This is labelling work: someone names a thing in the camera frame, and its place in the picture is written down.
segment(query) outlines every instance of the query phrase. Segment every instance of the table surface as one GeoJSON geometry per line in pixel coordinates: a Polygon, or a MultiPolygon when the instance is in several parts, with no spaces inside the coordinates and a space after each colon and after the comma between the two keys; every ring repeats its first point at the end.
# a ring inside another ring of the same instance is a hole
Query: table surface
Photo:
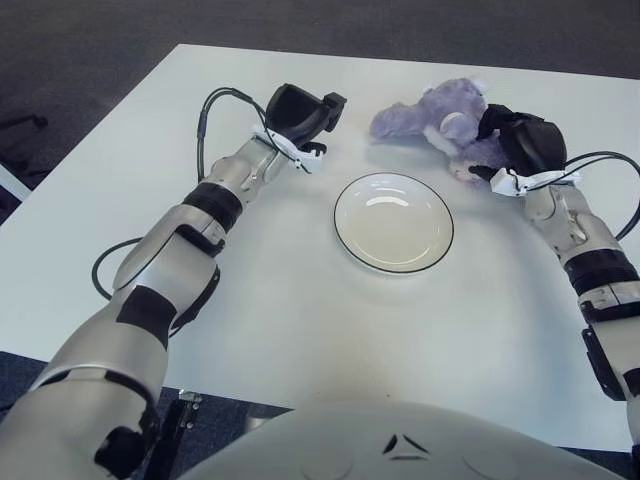
{"type": "MultiPolygon", "coordinates": [[[[287,407],[390,399],[461,410],[556,445],[625,450],[625,408],[600,391],[576,297],[520,200],[457,183],[421,139],[374,144],[373,115],[427,85],[475,75],[491,103],[556,122],[570,155],[639,158],[640,82],[502,68],[179,45],[0,228],[0,350],[48,360],[104,305],[90,269],[107,247],[144,234],[194,187],[195,124],[218,86],[266,104],[294,83],[348,99],[323,134],[322,172],[285,169],[246,209],[219,257],[222,281],[170,344],[166,384],[287,407]],[[336,198],[378,171],[413,176],[448,204],[455,238],[420,274],[357,264],[333,229],[336,198]]],[[[207,163],[255,123],[234,100],[213,108],[207,163]]],[[[582,190],[619,229],[638,201],[624,165],[597,165],[582,190]]],[[[623,241],[640,264],[640,232],[623,241]]],[[[125,252],[107,260],[110,283],[125,252]]]]}

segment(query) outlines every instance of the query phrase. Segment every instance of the toy ear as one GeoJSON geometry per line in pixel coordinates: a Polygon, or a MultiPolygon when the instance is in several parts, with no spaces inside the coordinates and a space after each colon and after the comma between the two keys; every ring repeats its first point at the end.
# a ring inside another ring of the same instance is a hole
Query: toy ear
{"type": "Polygon", "coordinates": [[[487,90],[489,90],[487,82],[485,82],[484,80],[476,77],[471,77],[469,78],[469,80],[476,86],[478,90],[480,90],[480,93],[485,93],[487,90]]]}
{"type": "Polygon", "coordinates": [[[469,144],[478,134],[477,121],[462,112],[453,112],[442,119],[440,133],[458,145],[469,144]]]}

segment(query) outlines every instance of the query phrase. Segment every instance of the purple stuffed toy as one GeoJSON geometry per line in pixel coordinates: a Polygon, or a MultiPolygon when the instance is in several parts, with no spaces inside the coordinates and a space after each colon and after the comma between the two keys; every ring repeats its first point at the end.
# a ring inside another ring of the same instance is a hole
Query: purple stuffed toy
{"type": "Polygon", "coordinates": [[[424,135],[449,156],[449,169],[456,179],[473,185],[486,183],[469,172],[469,167],[500,169],[508,162],[496,135],[476,140],[487,109],[482,91],[481,84],[468,78],[447,80],[426,89],[415,105],[396,103],[378,113],[371,122],[371,135],[376,139],[424,135]]]}

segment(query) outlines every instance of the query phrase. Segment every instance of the chair leg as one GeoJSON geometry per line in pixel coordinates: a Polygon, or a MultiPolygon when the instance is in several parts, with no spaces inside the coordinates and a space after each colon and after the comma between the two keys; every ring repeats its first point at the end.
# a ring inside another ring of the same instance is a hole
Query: chair leg
{"type": "Polygon", "coordinates": [[[45,117],[27,115],[24,117],[12,118],[11,120],[3,120],[0,122],[0,130],[6,130],[7,128],[15,127],[16,125],[26,122],[33,122],[33,124],[38,128],[44,128],[49,124],[49,121],[45,117]]]}
{"type": "Polygon", "coordinates": [[[27,186],[0,164],[0,185],[21,202],[31,193],[27,186]]]}

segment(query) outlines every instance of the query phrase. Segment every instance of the plate rim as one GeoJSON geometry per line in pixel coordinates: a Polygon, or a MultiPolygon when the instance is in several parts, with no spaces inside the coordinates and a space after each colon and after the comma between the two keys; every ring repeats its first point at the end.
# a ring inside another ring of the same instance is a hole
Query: plate rim
{"type": "Polygon", "coordinates": [[[442,261],[442,259],[444,257],[447,256],[447,253],[449,253],[449,250],[451,249],[451,245],[453,245],[453,239],[456,236],[455,222],[453,221],[453,215],[451,215],[451,210],[449,210],[449,206],[447,205],[447,202],[444,201],[444,199],[440,196],[440,194],[438,192],[436,192],[433,188],[431,188],[429,185],[427,185],[423,181],[418,180],[417,178],[414,178],[414,177],[412,177],[410,175],[405,175],[404,173],[398,173],[398,172],[388,172],[388,171],[367,173],[366,175],[362,175],[362,176],[352,180],[351,182],[349,182],[342,189],[342,191],[340,192],[340,195],[338,195],[338,198],[336,199],[336,201],[335,201],[335,203],[333,205],[333,228],[334,228],[336,234],[338,235],[338,239],[340,240],[340,243],[347,250],[347,252],[349,252],[349,254],[353,258],[355,258],[359,262],[362,262],[363,264],[365,264],[366,266],[368,266],[370,268],[373,268],[373,269],[378,270],[380,272],[391,273],[393,275],[408,275],[408,274],[411,274],[411,273],[418,273],[418,272],[422,272],[424,270],[427,270],[427,269],[437,265],[438,263],[440,263],[442,261]],[[418,268],[416,270],[407,270],[406,272],[397,272],[397,271],[393,271],[393,270],[387,270],[387,269],[378,267],[376,265],[372,265],[369,262],[366,262],[365,260],[361,259],[358,255],[356,255],[354,252],[352,252],[351,249],[345,243],[344,239],[342,238],[342,235],[340,235],[340,231],[338,230],[338,223],[336,222],[336,212],[338,210],[338,203],[340,203],[340,199],[342,198],[342,195],[344,195],[344,192],[346,192],[351,185],[353,185],[356,182],[359,182],[360,180],[362,180],[364,178],[373,177],[374,175],[396,175],[396,176],[399,176],[399,177],[409,178],[409,179],[411,179],[411,180],[413,180],[415,182],[418,182],[419,184],[421,184],[422,186],[426,187],[427,189],[431,190],[436,195],[436,197],[438,197],[440,199],[440,201],[444,205],[444,208],[447,211],[447,214],[449,215],[449,220],[451,220],[451,240],[449,241],[449,245],[447,245],[447,248],[444,251],[444,253],[442,254],[442,256],[438,260],[433,262],[431,265],[427,265],[426,267],[418,268]]]}

